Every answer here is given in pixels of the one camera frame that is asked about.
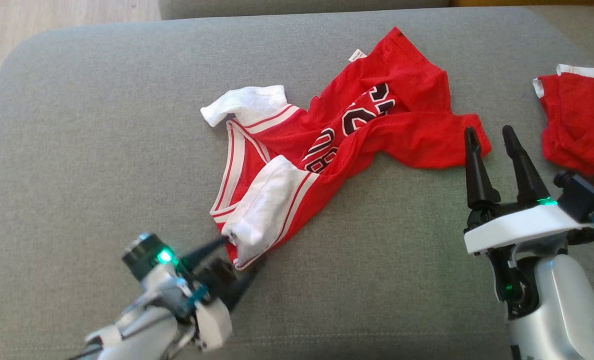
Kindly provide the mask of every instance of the glowing green led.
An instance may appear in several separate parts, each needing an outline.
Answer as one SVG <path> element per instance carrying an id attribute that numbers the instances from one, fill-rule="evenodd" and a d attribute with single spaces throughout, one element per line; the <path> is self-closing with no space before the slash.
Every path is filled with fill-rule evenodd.
<path id="1" fill-rule="evenodd" d="M 157 261 L 160 264 L 168 264 L 173 260 L 174 256 L 170 250 L 164 249 L 157 255 Z"/>
<path id="2" fill-rule="evenodd" d="M 540 198 L 537 201 L 539 201 L 541 205 L 557 205 L 558 202 L 556 200 L 552 200 L 551 198 L 552 196 L 548 196 L 547 198 Z"/>

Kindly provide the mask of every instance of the gray couch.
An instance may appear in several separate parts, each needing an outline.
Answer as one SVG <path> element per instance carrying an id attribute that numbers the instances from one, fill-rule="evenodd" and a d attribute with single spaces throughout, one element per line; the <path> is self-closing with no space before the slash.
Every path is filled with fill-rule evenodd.
<path id="1" fill-rule="evenodd" d="M 559 63 L 594 67 L 594 7 L 112 24 L 45 32 L 14 50 L 0 71 L 0 359 L 77 353 L 140 294 L 119 259 L 140 232 L 179 251 L 215 236 L 208 210 L 227 139 L 200 107 L 274 84 L 306 107 L 393 26 L 448 72 L 454 111 L 481 117 L 503 198 L 516 195 L 503 125 L 554 176 L 531 80 Z M 467 216 L 462 168 L 378 155 L 272 253 L 227 346 L 181 358 L 509 360 L 490 265 L 463 244 Z M 594 244 L 571 254 L 594 285 Z"/>

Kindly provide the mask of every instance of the black cable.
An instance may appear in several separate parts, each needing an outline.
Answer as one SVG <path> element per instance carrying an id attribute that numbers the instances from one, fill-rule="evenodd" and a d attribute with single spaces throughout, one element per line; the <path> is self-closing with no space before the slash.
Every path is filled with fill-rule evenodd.
<path id="1" fill-rule="evenodd" d="M 148 329 L 149 329 L 149 328 L 151 328 L 152 326 L 155 326 L 155 325 L 157 325 L 158 323 L 160 323 L 160 322 L 162 322 L 162 321 L 166 321 L 166 320 L 168 320 L 168 319 L 170 319 L 170 318 L 173 318 L 173 317 L 175 317 L 175 316 L 174 316 L 174 315 L 172 315 L 172 314 L 169 314 L 169 315 L 166 315 L 166 316 L 160 317 L 160 318 L 158 318 L 158 319 L 156 319 L 156 320 L 153 320 L 153 321 L 151 321 L 151 322 L 147 323 L 146 325 L 144 325 L 144 326 L 142 326 L 142 327 L 138 328 L 137 330 L 135 330 L 135 331 L 133 331 L 133 332 L 129 333 L 128 335 L 122 335 L 122 336 L 121 336 L 121 340 L 128 340 L 128 339 L 130 339 L 131 337 L 134 337 L 135 335 L 138 335 L 139 333 L 141 333 L 141 332 L 143 332 L 143 331 L 146 331 L 146 330 L 148 330 Z M 94 354 L 96 354 L 96 353 L 100 353 L 101 351 L 103 351 L 103 347 L 99 347 L 99 348 L 96 348 L 96 349 L 94 349 L 94 350 L 89 350 L 89 351 L 86 351 L 86 352 L 80 353 L 79 355 L 73 356 L 73 357 L 71 357 L 71 358 L 69 357 L 69 358 L 67 358 L 66 360 L 78 360 L 78 359 L 82 359 L 82 358 L 85 358 L 86 356 L 90 356 L 90 355 L 94 355 Z"/>

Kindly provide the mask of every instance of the clothing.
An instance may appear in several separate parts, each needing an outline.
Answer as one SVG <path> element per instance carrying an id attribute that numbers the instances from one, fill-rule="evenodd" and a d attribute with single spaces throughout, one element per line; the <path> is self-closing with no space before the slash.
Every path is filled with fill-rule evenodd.
<path id="1" fill-rule="evenodd" d="M 548 114 L 543 154 L 560 166 L 594 175 L 594 68 L 560 64 L 533 80 Z"/>
<path id="2" fill-rule="evenodd" d="M 392 29 L 315 96 L 306 111 L 281 85 L 228 91 L 201 109 L 215 126 L 227 114 L 228 164 L 210 214 L 242 269 L 287 241 L 377 151 L 415 168 L 463 166 L 464 132 L 490 142 L 476 114 L 455 115 L 445 71 Z"/>

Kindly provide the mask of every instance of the white label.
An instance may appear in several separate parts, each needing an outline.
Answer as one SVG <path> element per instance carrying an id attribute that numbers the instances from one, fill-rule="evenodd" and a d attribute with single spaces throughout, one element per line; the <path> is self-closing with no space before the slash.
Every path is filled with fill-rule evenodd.
<path id="1" fill-rule="evenodd" d="M 354 54 L 348 59 L 349 62 L 353 62 L 356 59 L 365 58 L 367 55 L 363 53 L 363 51 L 359 50 L 358 48 L 354 50 Z"/>

